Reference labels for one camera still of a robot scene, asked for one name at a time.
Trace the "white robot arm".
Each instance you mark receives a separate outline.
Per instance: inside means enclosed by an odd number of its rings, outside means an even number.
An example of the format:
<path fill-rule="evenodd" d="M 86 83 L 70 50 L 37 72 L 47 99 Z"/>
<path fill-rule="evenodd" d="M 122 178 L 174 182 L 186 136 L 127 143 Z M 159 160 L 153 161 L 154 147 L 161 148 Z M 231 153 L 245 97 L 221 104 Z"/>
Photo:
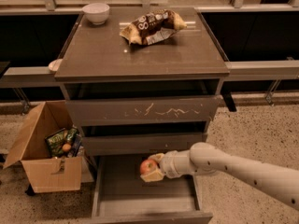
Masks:
<path fill-rule="evenodd" d="M 299 210 L 298 170 L 230 155 L 208 143 L 199 142 L 184 151 L 151 155 L 141 162 L 139 172 L 145 182 L 224 172 Z"/>

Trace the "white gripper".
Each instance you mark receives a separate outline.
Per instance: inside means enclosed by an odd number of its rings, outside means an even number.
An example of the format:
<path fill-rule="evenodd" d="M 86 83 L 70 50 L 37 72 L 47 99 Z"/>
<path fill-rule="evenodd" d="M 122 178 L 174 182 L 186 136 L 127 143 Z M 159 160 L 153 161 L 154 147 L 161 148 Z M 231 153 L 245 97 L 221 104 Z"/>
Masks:
<path fill-rule="evenodd" d="M 157 153 L 150 155 L 151 160 L 159 163 L 160 169 L 143 173 L 140 177 L 145 182 L 157 182 L 168 178 L 179 178 L 182 175 L 193 175 L 195 165 L 190 158 L 190 151 L 170 151 L 166 154 Z"/>

